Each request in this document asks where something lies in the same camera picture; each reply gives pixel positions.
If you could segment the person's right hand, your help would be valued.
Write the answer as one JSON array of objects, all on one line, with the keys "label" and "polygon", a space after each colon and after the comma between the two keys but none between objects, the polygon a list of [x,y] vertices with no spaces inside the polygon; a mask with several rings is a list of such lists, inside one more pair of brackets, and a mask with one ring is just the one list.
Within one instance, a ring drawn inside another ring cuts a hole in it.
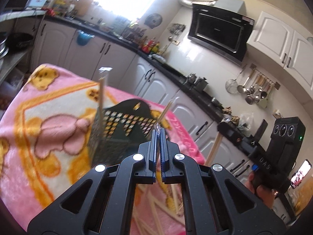
[{"label": "person's right hand", "polygon": [[248,180],[245,182],[246,188],[258,196],[268,208],[272,209],[275,200],[275,192],[263,185],[259,185],[257,189],[255,189],[252,184],[254,176],[255,174],[252,171],[248,176]]}]

